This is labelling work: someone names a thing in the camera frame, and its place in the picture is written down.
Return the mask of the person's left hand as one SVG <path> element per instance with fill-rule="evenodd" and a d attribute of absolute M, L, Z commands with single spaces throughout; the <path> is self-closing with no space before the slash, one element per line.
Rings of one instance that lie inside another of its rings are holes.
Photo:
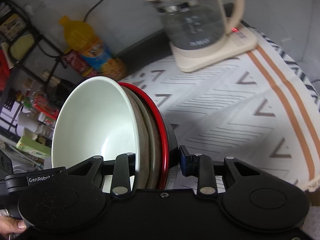
<path fill-rule="evenodd" d="M 1 235 L 8 239 L 12 233 L 23 233 L 27 226 L 24 221 L 9 216 L 0 217 Z"/>

